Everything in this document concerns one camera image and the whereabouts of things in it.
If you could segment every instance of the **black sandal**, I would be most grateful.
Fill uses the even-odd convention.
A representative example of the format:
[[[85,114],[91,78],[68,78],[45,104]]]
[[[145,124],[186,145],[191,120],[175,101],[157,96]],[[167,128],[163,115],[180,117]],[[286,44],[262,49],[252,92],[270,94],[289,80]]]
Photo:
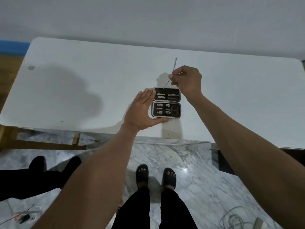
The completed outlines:
[[[148,183],[148,167],[145,164],[141,164],[138,166],[135,173],[135,180],[137,181],[137,186],[139,182],[147,182]]]
[[[168,175],[167,172],[173,172],[175,176]],[[174,188],[176,188],[176,183],[177,183],[177,177],[175,171],[173,171],[171,168],[165,168],[163,171],[163,178],[162,178],[162,183],[163,183],[163,188],[166,185],[171,185]]]

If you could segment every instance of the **wall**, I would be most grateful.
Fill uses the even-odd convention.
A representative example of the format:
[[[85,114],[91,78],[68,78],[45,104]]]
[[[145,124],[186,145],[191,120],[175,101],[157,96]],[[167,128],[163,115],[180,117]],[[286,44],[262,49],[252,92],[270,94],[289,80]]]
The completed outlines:
[[[0,39],[37,36],[305,59],[305,0],[0,0]]]

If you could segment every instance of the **marble floor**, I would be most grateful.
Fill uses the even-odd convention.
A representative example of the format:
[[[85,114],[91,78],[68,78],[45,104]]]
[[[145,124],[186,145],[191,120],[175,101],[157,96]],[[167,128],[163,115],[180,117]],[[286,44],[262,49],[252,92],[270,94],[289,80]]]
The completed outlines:
[[[42,142],[71,144],[74,133],[65,131],[45,131],[24,133],[19,139]],[[27,169],[36,156],[46,157],[48,169],[62,170],[68,160],[79,155],[84,162],[90,154],[111,138],[110,135],[82,134],[80,145],[92,144],[86,151],[68,150],[4,150],[0,153],[0,169]],[[137,138],[132,148],[128,163],[123,202],[136,190],[135,169],[145,163],[149,167],[149,188],[151,195],[150,220],[151,228],[158,228],[161,222],[160,197],[162,172],[171,167],[177,175],[176,191],[185,202],[198,228],[229,228],[228,217],[239,215],[244,222],[253,223],[256,217],[266,222],[269,228],[281,228],[257,204],[252,195],[237,176],[220,172],[212,165],[210,143]],[[0,223],[19,212],[33,207],[30,211],[42,214],[59,194],[60,189],[34,196],[25,200],[10,198],[0,202]],[[0,229],[30,228],[33,222],[17,225],[12,219],[0,224]]]

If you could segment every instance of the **pant leg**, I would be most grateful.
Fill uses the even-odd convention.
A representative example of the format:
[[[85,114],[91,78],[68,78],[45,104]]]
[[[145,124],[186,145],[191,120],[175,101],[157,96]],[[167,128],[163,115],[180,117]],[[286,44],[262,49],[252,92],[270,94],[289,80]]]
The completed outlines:
[[[112,229],[150,228],[149,208],[149,189],[142,187],[118,210]]]
[[[161,224],[159,229],[168,228],[197,229],[197,226],[178,194],[167,188],[161,195]]]
[[[28,169],[0,170],[0,180],[0,201],[8,198],[29,198],[60,188],[64,184],[59,171],[33,172]]]

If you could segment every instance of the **tabletop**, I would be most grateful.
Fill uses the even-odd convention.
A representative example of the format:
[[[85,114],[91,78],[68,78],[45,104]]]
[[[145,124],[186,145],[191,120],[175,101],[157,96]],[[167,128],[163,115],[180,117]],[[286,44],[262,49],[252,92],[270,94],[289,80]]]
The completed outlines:
[[[176,68],[199,69],[203,94],[237,122],[276,146],[305,148],[305,72],[297,59],[54,38],[32,41],[0,124],[114,134],[140,90],[164,87],[175,58]],[[214,141],[185,96],[180,103],[181,118],[138,136]]]

